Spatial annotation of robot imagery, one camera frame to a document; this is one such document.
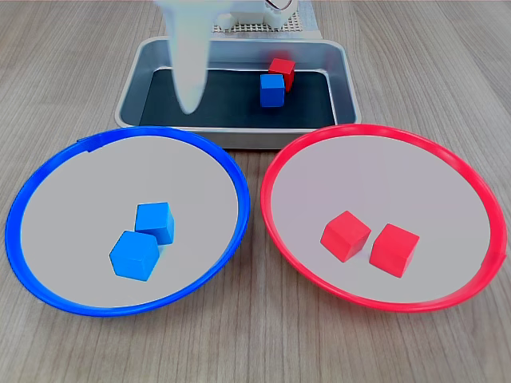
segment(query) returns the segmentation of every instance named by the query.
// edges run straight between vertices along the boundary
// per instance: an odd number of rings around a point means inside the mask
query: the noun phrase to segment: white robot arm
[[[168,49],[177,100],[183,113],[191,114],[199,106],[208,79],[209,46],[215,21],[228,15],[229,22],[232,23],[252,24],[265,21],[271,27],[279,28],[285,20],[276,15],[281,11],[294,12],[298,0],[155,2],[161,8],[167,25]],[[230,28],[225,22],[221,27],[226,26]]]

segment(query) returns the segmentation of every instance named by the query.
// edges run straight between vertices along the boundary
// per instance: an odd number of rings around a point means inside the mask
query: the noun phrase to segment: red cube
[[[284,77],[284,84],[286,85],[286,92],[289,92],[293,85],[293,80],[295,79],[295,63],[282,58],[276,58],[271,62],[268,73],[282,74]]]
[[[362,250],[369,234],[369,227],[345,211],[327,224],[321,244],[341,262],[346,262]]]
[[[369,263],[401,278],[410,265],[418,240],[417,235],[389,223],[374,241]]]

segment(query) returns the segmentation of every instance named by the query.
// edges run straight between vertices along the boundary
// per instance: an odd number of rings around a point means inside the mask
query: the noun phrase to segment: wood grain surface
[[[511,2],[315,2],[315,11],[324,38],[347,49],[363,121],[456,152],[511,222]],[[151,2],[0,2],[2,227],[44,161],[116,128],[135,50],[162,34]],[[275,153],[232,154],[252,194],[248,232],[211,282],[171,306],[66,314],[21,285],[2,248],[0,381],[511,381],[509,261],[477,297],[433,314],[344,302],[290,267],[265,231],[259,189]]]

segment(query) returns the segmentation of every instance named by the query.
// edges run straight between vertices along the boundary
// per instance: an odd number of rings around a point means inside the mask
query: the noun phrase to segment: cube
[[[174,242],[174,217],[166,202],[143,203],[137,207],[135,231],[153,235],[158,245]]]
[[[284,105],[286,89],[282,74],[261,75],[261,106],[278,108]]]
[[[401,278],[410,265],[418,240],[417,235],[389,223],[374,241],[369,263]]]
[[[152,235],[125,231],[110,252],[113,271],[120,277],[147,282],[160,257]]]
[[[345,211],[327,224],[321,244],[341,262],[346,262],[362,250],[369,234],[369,227]]]
[[[296,63],[294,61],[276,58],[271,62],[268,73],[282,74],[284,83],[286,84],[286,92],[289,92],[293,86],[293,80],[295,79],[295,66]]]

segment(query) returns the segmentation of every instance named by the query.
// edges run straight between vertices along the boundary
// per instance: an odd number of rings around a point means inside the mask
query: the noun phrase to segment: blue rim
[[[80,305],[61,298],[44,287],[35,278],[26,264],[25,256],[23,255],[22,221],[26,206],[30,201],[30,197],[51,172],[72,157],[85,151],[93,152],[94,150],[107,144],[111,144],[112,142],[135,136],[162,136],[172,138],[174,140],[180,140],[201,149],[222,165],[231,177],[236,194],[238,195],[238,221],[236,222],[236,229],[231,242],[228,244],[227,249],[220,259],[206,272],[206,274],[202,275],[194,283],[186,286],[184,289],[156,301],[135,306],[100,308]],[[79,140],[76,144],[69,146],[46,161],[26,181],[16,196],[7,217],[5,232],[6,252],[13,272],[16,274],[22,285],[37,298],[55,308],[58,308],[59,310],[92,317],[118,317],[140,314],[146,311],[158,309],[191,294],[218,273],[238,249],[238,246],[240,245],[247,230],[249,215],[250,194],[248,191],[247,181],[234,159],[230,157],[220,146],[206,140],[202,136],[196,135],[195,133],[185,132],[174,128],[147,126],[120,128]]]

